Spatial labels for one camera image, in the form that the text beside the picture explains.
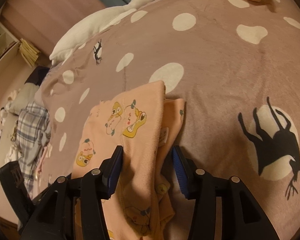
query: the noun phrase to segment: white stuffed goose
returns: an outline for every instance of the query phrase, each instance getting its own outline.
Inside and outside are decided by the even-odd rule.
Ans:
[[[119,15],[124,18],[152,1],[154,0],[131,0],[127,5],[105,8],[85,17],[58,41],[49,57],[52,60],[52,65],[56,65],[70,57],[78,47],[92,36],[109,27],[109,23]]]

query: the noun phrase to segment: plaid fabric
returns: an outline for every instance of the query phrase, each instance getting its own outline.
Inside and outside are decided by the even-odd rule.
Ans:
[[[26,189],[32,196],[34,173],[41,158],[43,147],[33,148],[37,140],[41,140],[43,133],[49,124],[49,114],[47,109],[30,102],[26,108],[22,109],[18,118],[16,146],[21,153],[18,159]]]

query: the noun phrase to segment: polka dot blanket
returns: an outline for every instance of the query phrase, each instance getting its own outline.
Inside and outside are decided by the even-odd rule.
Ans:
[[[92,37],[42,84],[52,133],[40,190],[72,172],[94,106],[158,80],[167,99],[186,101],[175,144],[212,175],[240,177],[280,239],[290,240],[300,227],[300,10],[293,0],[161,0]],[[187,239],[194,202],[181,194],[169,158],[162,174],[175,211],[164,239]]]

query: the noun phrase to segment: clothing tag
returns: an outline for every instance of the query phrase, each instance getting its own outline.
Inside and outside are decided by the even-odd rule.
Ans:
[[[165,145],[169,135],[169,127],[163,128],[160,131],[158,148]]]

